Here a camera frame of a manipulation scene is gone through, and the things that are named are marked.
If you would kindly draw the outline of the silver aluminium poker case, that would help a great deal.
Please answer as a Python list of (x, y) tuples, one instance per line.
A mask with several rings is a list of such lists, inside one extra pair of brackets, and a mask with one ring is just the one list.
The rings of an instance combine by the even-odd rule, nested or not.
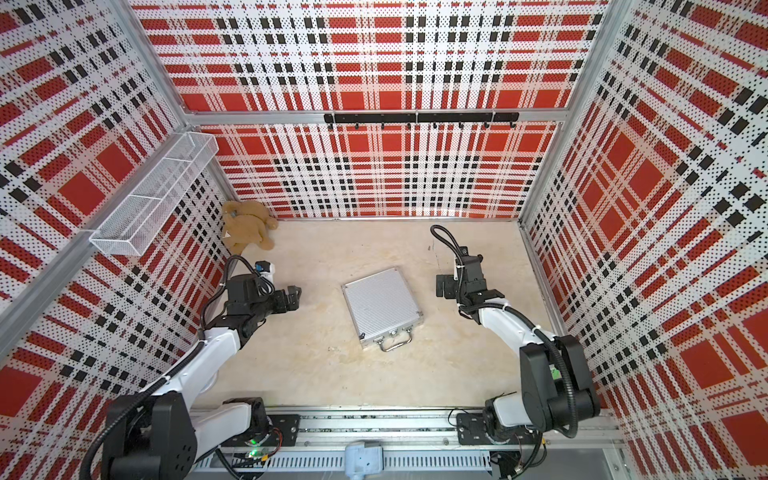
[(409, 345), (424, 321), (398, 267), (343, 284), (341, 290), (362, 349), (389, 353)]

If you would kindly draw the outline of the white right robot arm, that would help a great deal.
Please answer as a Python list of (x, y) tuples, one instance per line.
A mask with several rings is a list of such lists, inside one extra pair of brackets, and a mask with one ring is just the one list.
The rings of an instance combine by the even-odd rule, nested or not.
[(520, 389), (485, 403), (490, 440), (505, 442), (522, 429), (576, 437), (580, 423), (601, 411), (582, 344), (572, 335), (549, 332), (490, 289), (483, 257), (470, 254), (447, 228), (432, 225), (430, 233), (454, 256), (454, 272), (436, 277), (436, 296), (454, 300), (461, 317), (490, 330), (518, 357)]

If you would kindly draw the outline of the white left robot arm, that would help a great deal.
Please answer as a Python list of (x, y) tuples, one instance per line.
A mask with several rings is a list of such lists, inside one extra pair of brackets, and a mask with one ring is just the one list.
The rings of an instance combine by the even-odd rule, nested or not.
[(269, 316), (299, 309), (301, 288), (277, 288), (274, 272), (268, 261), (251, 263), (240, 255), (226, 260), (223, 283), (212, 296), (226, 299), (222, 312), (209, 316), (213, 303), (207, 301), (191, 349), (150, 385), (109, 405), (105, 427), (88, 447), (79, 478), (183, 479), (199, 460), (219, 453), (228, 442), (283, 437), (259, 397), (227, 400), (200, 416), (191, 413), (221, 367)]

